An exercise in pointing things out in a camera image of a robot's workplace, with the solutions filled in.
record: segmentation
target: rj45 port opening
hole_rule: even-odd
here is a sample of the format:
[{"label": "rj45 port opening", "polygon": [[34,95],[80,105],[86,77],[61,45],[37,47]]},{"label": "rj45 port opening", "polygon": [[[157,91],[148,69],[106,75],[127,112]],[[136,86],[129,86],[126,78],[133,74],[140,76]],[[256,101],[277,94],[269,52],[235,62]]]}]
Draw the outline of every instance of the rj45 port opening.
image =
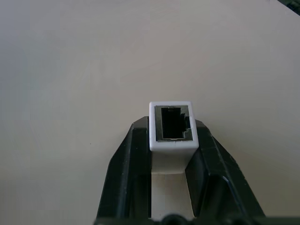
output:
[{"label": "rj45 port opening", "polygon": [[155,106],[156,141],[192,141],[187,105]]}]

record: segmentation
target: white network coupler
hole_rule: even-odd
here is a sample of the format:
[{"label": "white network coupler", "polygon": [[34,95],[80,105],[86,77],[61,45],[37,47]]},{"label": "white network coupler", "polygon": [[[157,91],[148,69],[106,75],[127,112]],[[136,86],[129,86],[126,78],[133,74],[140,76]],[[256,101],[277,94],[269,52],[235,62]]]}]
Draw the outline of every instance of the white network coupler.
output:
[{"label": "white network coupler", "polygon": [[149,142],[152,173],[183,173],[199,147],[191,102],[151,102]]}]

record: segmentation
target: white tabletop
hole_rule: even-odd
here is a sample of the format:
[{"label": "white tabletop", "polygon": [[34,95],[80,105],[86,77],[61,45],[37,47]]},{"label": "white tabletop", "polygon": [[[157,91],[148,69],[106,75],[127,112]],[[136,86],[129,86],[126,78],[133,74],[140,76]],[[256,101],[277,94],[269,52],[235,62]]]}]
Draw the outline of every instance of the white tabletop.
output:
[{"label": "white tabletop", "polygon": [[0,224],[92,224],[150,101],[192,101],[267,215],[300,216],[300,17],[276,0],[0,3]]}]

